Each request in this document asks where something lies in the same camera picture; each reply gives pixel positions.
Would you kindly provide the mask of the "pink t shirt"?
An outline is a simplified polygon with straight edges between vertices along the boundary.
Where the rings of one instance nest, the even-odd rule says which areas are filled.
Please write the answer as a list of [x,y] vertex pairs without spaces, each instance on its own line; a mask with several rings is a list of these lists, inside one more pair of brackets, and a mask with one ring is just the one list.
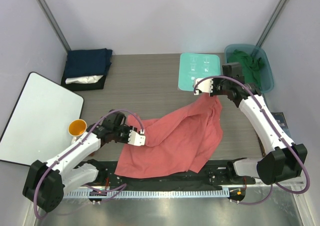
[[222,105],[216,96],[197,100],[158,119],[143,120],[145,145],[125,144],[115,174],[145,179],[198,173],[223,138]]

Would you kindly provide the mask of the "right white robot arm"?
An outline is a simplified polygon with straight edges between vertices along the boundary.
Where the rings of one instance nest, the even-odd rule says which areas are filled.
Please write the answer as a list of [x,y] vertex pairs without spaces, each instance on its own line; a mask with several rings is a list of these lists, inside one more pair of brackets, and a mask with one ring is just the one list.
[[222,67],[222,75],[208,80],[211,96],[225,95],[244,113],[264,147],[261,159],[239,159],[226,170],[226,179],[233,184],[244,176],[260,179],[266,185],[309,174],[304,166],[308,151],[304,144],[296,144],[279,126],[270,113],[261,91],[255,83],[245,82],[242,67],[231,63]]

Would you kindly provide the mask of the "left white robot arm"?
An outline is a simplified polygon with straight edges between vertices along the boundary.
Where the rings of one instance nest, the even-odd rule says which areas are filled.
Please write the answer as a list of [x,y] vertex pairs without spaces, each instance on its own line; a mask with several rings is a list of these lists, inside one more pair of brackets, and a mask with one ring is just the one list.
[[108,171],[96,160],[85,157],[111,141],[128,143],[132,128],[126,125],[126,116],[119,110],[111,110],[97,123],[85,128],[84,133],[68,148],[53,158],[34,161],[28,170],[22,190],[23,196],[38,210],[53,211],[69,192],[87,184],[102,185]]

